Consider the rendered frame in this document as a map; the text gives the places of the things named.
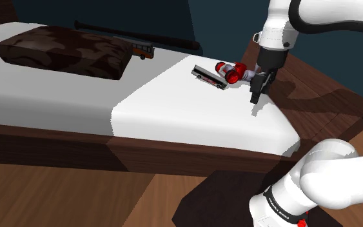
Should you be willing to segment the grey toy bus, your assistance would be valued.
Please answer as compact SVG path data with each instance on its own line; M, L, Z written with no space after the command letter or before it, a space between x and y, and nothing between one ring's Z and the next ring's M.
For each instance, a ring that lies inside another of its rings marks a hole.
M215 75L204 68L195 65L191 73L198 79L205 81L208 84L213 85L214 87L224 90L227 87L227 82L218 75Z

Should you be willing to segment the orange toy bus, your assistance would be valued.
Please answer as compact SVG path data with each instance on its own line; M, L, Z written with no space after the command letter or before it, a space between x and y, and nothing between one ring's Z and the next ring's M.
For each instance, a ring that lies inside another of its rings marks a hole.
M133 54L142 60L154 58L155 47L152 44L132 44L132 46Z

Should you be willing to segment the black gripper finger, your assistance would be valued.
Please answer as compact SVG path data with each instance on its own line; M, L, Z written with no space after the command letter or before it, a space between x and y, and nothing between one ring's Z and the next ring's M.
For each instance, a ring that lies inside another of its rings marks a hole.
M270 75L267 72L256 73L250 81L250 103L257 104L261 94L267 94L270 87Z

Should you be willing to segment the black baseball bat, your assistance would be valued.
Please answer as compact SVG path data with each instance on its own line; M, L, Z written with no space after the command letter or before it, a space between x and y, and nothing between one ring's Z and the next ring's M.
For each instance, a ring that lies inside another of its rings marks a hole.
M80 23L78 20L74 21L74 27L75 29L87 29L87 30L95 30L99 32L106 32L111 34L117 34L117 35L125 35L128 37L134 37L138 39L143 39L146 41L151 41L154 43L160 43L165 44L168 46L174 46L178 48L184 48L189 50L198 50L201 45L197 41L191 41L187 39L179 39L174 37L167 37L162 35L152 35L152 34L142 34L142 33L135 33L135 32L127 32L122 30L114 30L111 28L105 28L101 26L95 26L95 25L88 25L84 23Z

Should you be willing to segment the wooden bed with white mattress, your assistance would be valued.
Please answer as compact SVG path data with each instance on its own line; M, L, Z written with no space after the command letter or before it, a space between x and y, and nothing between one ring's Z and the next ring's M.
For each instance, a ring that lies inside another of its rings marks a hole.
M0 25L0 41L33 24ZM207 176L284 175L317 142L363 130L363 97L293 56L268 95L194 78L213 59L160 49L119 81L0 58L0 163Z

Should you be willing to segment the red and white toy robot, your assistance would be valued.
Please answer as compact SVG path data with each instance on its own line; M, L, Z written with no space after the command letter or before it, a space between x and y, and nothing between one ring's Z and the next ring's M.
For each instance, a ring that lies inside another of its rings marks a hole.
M237 81L250 82L255 75L255 71L247 69L245 64L238 62L235 62L234 66L225 62L218 62L215 65L215 71L229 84L234 84Z

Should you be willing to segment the dark brown patterned pillow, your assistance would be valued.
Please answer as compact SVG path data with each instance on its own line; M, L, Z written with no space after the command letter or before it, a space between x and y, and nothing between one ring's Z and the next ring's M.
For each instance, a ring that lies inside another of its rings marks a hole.
M119 80L133 55L128 41L60 26L40 26L0 42L10 64Z

